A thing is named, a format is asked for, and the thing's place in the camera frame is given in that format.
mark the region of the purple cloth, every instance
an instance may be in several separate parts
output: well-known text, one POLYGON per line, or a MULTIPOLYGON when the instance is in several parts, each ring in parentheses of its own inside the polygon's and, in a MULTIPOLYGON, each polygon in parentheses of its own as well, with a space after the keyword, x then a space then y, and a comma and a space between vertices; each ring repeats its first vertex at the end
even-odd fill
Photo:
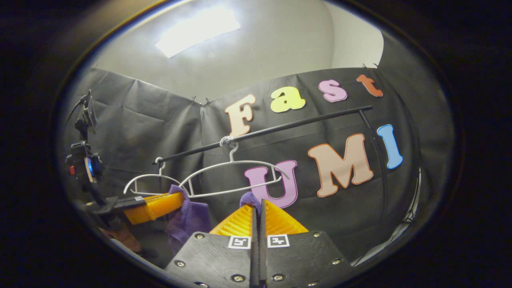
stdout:
POLYGON ((171 185, 169 194, 182 193, 185 199, 180 209, 167 215, 169 223, 165 232, 169 236, 168 244, 176 254, 194 232, 210 232, 211 223, 208 204, 192 202, 182 188, 171 185))
POLYGON ((256 211, 258 214, 260 214, 261 210, 261 203, 256 199, 256 196, 252 193, 252 191, 249 191, 242 195, 242 198, 240 198, 240 207, 242 207, 245 204, 249 204, 251 206, 256 207, 256 211))

